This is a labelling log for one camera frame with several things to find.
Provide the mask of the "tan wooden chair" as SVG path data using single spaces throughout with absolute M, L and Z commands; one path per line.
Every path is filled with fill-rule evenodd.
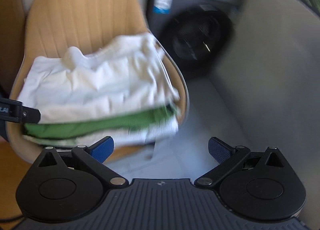
M 117 36 L 143 33 L 152 34 L 138 0 L 34 0 L 27 17 L 24 59 L 10 96 L 19 101 L 24 80 L 39 56 L 62 58 L 70 47 L 89 55 L 107 46 Z M 168 104 L 177 107 L 175 118 L 179 128 L 188 109 L 187 87 L 180 70 L 157 39 L 156 47 L 164 53 L 165 69 L 180 96 Z M 25 161 L 34 162 L 46 146 L 25 140 L 24 124 L 7 122 L 7 134 L 15 152 Z M 139 146 L 117 149 L 125 155 Z

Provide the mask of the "white striped folded garment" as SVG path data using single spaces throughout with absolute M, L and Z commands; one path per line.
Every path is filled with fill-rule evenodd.
M 73 148 L 78 145 L 91 146 L 104 138 L 112 137 L 114 147 L 146 145 L 157 140 L 162 140 L 175 135 L 178 132 L 178 121 L 175 117 L 159 125 L 151 125 L 148 128 L 137 131 L 129 129 L 115 129 L 98 131 L 84 136 L 77 136 L 70 139 L 41 139 L 33 136 L 24 135 L 23 138 L 37 145 L 53 146 L 57 148 Z

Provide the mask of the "green folded garment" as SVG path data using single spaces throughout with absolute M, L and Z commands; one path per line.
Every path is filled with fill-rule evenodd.
M 41 139 L 69 139 L 106 129 L 129 129 L 136 131 L 167 122 L 169 119 L 174 118 L 177 112 L 177 107 L 172 104 L 135 114 L 115 116 L 102 120 L 56 124 L 25 123 L 24 131 L 26 135 Z

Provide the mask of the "dark front-load washing machine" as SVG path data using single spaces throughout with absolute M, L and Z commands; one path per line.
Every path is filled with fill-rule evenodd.
M 147 0 L 149 29 L 186 79 L 205 76 L 228 46 L 244 0 Z

